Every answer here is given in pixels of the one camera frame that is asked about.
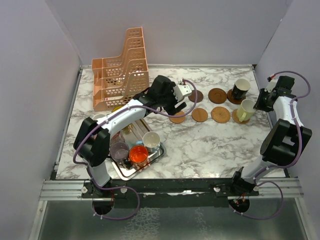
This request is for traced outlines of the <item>white cream cup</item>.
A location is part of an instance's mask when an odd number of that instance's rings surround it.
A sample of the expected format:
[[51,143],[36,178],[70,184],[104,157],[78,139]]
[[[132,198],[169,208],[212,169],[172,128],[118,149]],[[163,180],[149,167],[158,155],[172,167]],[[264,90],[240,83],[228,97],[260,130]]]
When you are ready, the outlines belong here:
[[236,110],[236,117],[242,123],[248,121],[256,112],[255,101],[245,99],[241,102],[240,107]]

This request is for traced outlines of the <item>light beech wooden coaster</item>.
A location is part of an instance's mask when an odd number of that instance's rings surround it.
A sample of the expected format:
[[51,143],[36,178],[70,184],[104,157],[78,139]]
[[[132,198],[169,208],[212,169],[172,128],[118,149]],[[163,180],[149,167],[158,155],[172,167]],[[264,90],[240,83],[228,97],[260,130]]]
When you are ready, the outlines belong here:
[[175,117],[170,117],[169,120],[175,124],[181,124],[185,121],[186,116],[183,111],[180,111],[174,115]]

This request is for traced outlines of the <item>woven rattan coaster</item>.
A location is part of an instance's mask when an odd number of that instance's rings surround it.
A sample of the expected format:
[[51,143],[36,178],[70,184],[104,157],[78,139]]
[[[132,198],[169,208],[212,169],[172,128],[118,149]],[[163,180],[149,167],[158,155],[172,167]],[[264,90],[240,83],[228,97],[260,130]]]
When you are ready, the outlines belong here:
[[220,124],[227,123],[231,118],[231,114],[228,109],[222,106],[213,108],[210,114],[212,119]]
[[237,110],[236,110],[236,109],[232,111],[231,116],[232,116],[232,119],[233,119],[236,123],[241,124],[241,125],[245,125],[245,124],[247,124],[247,123],[250,121],[250,119],[245,120],[245,121],[240,121],[239,118],[237,117]]

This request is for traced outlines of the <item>dark brown wooden coaster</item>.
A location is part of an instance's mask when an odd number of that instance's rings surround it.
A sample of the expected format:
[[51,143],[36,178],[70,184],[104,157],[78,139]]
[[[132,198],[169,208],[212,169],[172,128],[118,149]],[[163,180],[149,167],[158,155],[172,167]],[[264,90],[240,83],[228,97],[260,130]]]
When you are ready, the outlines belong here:
[[202,93],[201,91],[199,91],[199,90],[197,90],[197,91],[192,90],[191,95],[188,96],[188,99],[189,99],[191,102],[193,102],[193,103],[194,103],[194,102],[199,103],[199,102],[201,102],[201,101],[203,100],[203,98],[204,98],[204,95],[203,95],[203,93]]

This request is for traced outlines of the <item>light brown wooden coaster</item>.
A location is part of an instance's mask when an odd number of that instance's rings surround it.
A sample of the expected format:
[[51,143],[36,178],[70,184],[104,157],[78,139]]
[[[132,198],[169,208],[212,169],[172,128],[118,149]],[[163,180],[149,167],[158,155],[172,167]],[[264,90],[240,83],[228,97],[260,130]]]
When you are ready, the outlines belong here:
[[196,122],[205,122],[208,119],[208,113],[203,108],[195,108],[191,113],[192,119]]

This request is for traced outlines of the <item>white blue mug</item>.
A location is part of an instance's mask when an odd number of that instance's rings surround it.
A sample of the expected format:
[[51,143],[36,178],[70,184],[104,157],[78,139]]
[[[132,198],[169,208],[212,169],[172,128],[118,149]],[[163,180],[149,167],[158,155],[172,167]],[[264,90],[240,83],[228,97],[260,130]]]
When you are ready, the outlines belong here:
[[160,148],[161,138],[154,132],[149,131],[145,133],[142,137],[142,140],[135,143],[137,146],[145,146],[149,153],[155,153]]

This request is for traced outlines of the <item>brown ringed wooden saucer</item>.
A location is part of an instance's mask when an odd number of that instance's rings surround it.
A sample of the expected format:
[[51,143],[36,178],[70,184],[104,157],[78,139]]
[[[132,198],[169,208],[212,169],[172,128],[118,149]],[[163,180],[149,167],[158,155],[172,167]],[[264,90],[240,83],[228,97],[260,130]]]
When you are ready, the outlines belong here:
[[221,88],[212,88],[208,93],[208,98],[215,104],[223,104],[227,100],[227,93]]

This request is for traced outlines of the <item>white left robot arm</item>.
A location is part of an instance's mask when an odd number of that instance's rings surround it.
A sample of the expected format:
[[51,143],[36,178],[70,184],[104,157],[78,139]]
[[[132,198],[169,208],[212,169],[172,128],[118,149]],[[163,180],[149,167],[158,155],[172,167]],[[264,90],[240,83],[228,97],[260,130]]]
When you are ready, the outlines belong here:
[[106,197],[111,190],[111,180],[105,160],[109,156],[110,140],[129,124],[163,108],[162,115],[171,118],[184,109],[184,99],[192,94],[192,89],[182,80],[176,84],[169,78],[158,75],[152,85],[137,93],[131,100],[115,112],[98,120],[86,118],[77,133],[73,148],[73,162],[86,167],[93,191],[97,196]]

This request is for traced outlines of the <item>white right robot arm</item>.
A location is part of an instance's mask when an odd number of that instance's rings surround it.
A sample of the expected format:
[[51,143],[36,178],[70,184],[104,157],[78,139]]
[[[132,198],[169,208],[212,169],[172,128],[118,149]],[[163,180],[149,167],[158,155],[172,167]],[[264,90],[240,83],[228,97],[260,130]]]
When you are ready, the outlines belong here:
[[229,189],[236,196],[252,192],[269,172],[294,166],[312,136],[312,130],[299,119],[298,97],[292,94],[295,79],[281,71],[267,80],[267,87],[260,89],[252,108],[275,112],[277,122],[263,141],[260,156],[234,173]]

